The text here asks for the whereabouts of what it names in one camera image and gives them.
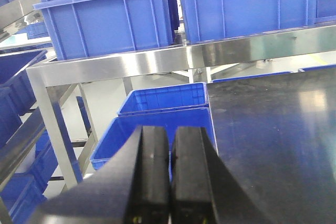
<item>stainless steel rack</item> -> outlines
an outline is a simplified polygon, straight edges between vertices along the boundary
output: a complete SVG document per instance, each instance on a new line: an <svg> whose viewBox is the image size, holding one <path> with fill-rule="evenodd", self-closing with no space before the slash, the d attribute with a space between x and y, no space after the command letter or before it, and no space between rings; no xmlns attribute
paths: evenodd
<svg viewBox="0 0 336 224"><path fill-rule="evenodd" d="M40 11L33 8L39 2L40 0L14 0L0 7L0 42L41 19Z"/></svg>
<svg viewBox="0 0 336 224"><path fill-rule="evenodd" d="M202 69L334 50L336 23L327 23L198 45L39 63L28 68L27 72L66 186L71 188L82 180L83 169L71 147L60 104L56 99L56 88L74 83ZM89 155L97 142L97 135L87 103L86 110L93 132L91 141L85 147L86 154Z"/></svg>

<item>metal frame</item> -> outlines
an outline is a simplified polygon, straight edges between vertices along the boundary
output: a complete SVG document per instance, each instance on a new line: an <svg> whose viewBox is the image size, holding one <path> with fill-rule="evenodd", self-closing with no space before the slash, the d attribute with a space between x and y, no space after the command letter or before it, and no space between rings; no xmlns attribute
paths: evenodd
<svg viewBox="0 0 336 224"><path fill-rule="evenodd" d="M335 50L336 23L328 23L191 46L38 63L27 72L67 188L71 188L82 181L82 173L55 98L56 87Z"/></svg>
<svg viewBox="0 0 336 224"><path fill-rule="evenodd" d="M76 85L56 88L57 100L62 105L71 95ZM8 143L0 150L0 193L3 191L15 171L35 145L45 130L39 108L20 126ZM2 198L0 197L0 223L12 224Z"/></svg>
<svg viewBox="0 0 336 224"><path fill-rule="evenodd" d="M33 8L39 2L40 0L14 0L0 7L0 42L42 18L40 11Z"/></svg>

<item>black table surface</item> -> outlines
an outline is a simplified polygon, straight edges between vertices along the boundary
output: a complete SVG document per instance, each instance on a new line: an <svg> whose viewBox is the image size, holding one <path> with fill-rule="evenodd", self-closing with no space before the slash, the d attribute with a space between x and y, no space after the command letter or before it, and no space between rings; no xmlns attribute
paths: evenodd
<svg viewBox="0 0 336 224"><path fill-rule="evenodd" d="M336 223L336 69L208 84L218 154L273 223Z"/></svg>

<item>stacked crates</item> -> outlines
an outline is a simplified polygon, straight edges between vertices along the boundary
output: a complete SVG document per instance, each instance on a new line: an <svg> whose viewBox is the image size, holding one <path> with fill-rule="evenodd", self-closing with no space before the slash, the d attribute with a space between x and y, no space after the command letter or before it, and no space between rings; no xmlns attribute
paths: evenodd
<svg viewBox="0 0 336 224"><path fill-rule="evenodd" d="M41 0L58 59L169 46L174 0Z"/></svg>
<svg viewBox="0 0 336 224"><path fill-rule="evenodd" d="M19 115L36 102L26 68L46 59L47 51L25 52L0 57L0 88L10 89L9 97Z"/></svg>
<svg viewBox="0 0 336 224"><path fill-rule="evenodd" d="M0 196L14 224L26 223L35 208L46 200L30 175L11 178Z"/></svg>
<svg viewBox="0 0 336 224"><path fill-rule="evenodd" d="M179 126L205 127L215 145L205 83L134 90L126 98L91 155L94 169L101 168L126 142L137 125L165 127L170 149Z"/></svg>
<svg viewBox="0 0 336 224"><path fill-rule="evenodd" d="M26 27L28 39L48 37L48 30L44 22L37 22Z"/></svg>

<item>metal bar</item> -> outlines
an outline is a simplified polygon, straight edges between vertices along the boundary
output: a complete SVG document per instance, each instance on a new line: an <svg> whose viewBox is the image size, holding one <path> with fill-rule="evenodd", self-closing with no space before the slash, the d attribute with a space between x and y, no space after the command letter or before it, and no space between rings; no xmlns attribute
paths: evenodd
<svg viewBox="0 0 336 224"><path fill-rule="evenodd" d="M206 73L206 82L210 83L212 81L212 79L211 79L211 68L210 67L205 68L205 73Z"/></svg>
<svg viewBox="0 0 336 224"><path fill-rule="evenodd" d="M14 0L0 7L0 30L34 11L40 0Z"/></svg>
<svg viewBox="0 0 336 224"><path fill-rule="evenodd" d="M27 71L43 76L42 86L51 87L334 50L336 23L331 23L191 46L51 62Z"/></svg>
<svg viewBox="0 0 336 224"><path fill-rule="evenodd" d="M5 206L5 203L1 197L0 197L0 223L1 224L13 224L12 219Z"/></svg>
<svg viewBox="0 0 336 224"><path fill-rule="evenodd" d="M60 105L56 99L55 88L44 87L43 79L31 85L34 89L37 103L50 136L50 141L55 151L58 164L65 178L67 188L77 185L81 180L81 172L71 146L68 131L61 113ZM68 92L71 93L76 85L72 85Z"/></svg>
<svg viewBox="0 0 336 224"><path fill-rule="evenodd" d="M46 118L43 114L42 116L46 126L49 121L53 120L55 120L53 121L53 123L56 122L57 124L57 128L51 129L51 132L48 127L47 130L50 136L51 144L57 157L58 165L62 171L63 177L65 178L67 188L71 188L82 181L82 175L75 156L74 149L71 145L71 140L62 115L61 106L56 99L56 90L54 87L49 87L45 89L45 91L50 99L49 102L51 105L52 113L48 115L48 118Z"/></svg>
<svg viewBox="0 0 336 224"><path fill-rule="evenodd" d="M87 142L87 139L82 142L71 142L73 148L84 147Z"/></svg>
<svg viewBox="0 0 336 224"><path fill-rule="evenodd" d="M64 180L63 176L51 177L49 181L60 181Z"/></svg>
<svg viewBox="0 0 336 224"><path fill-rule="evenodd" d="M78 157L78 163L79 163L79 167L80 170L82 172L82 176L85 175L89 164L90 164L90 154L92 153L92 151L94 150L95 146L96 146L97 142L95 140L95 137L93 136L93 134L91 134L82 150L82 152L80 153L79 157Z"/></svg>
<svg viewBox="0 0 336 224"><path fill-rule="evenodd" d="M28 155L43 130L43 120L39 109L36 109L8 143L0 149L0 192Z"/></svg>
<svg viewBox="0 0 336 224"><path fill-rule="evenodd" d="M211 69L211 75L216 74L218 72L222 72L223 70L234 67L235 65L238 65L238 64L239 63L234 63L234 64L228 64L228 65L223 65L223 66L213 68L213 69Z"/></svg>
<svg viewBox="0 0 336 224"><path fill-rule="evenodd" d="M91 126L91 135L93 135L93 138L94 138L93 140L96 143L98 143L97 131L96 131L95 125L93 123L92 115L91 115L91 112L90 112L88 100L87 100L86 95L85 95L83 84L82 83L78 84L78 87L79 87L80 94L83 98L86 113L87 113L88 118L89 118L89 122L90 122L90 126Z"/></svg>
<svg viewBox="0 0 336 224"><path fill-rule="evenodd" d="M187 71L181 70L181 71L173 71L175 74L179 74L180 76L186 76L189 77L189 73Z"/></svg>
<svg viewBox="0 0 336 224"><path fill-rule="evenodd" d="M189 78L189 83L194 83L194 70L193 69L188 69L188 78Z"/></svg>
<svg viewBox="0 0 336 224"><path fill-rule="evenodd" d="M128 95L133 90L132 80L129 77L122 78L122 81L124 83L124 88L126 95Z"/></svg>
<svg viewBox="0 0 336 224"><path fill-rule="evenodd" d="M225 70L220 71L220 73L214 73L212 75L212 79L224 79L224 78L230 78L235 74L238 74L242 71L244 71L247 68L255 67L255 62L248 62L248 63L239 63L234 65L233 67L227 68Z"/></svg>

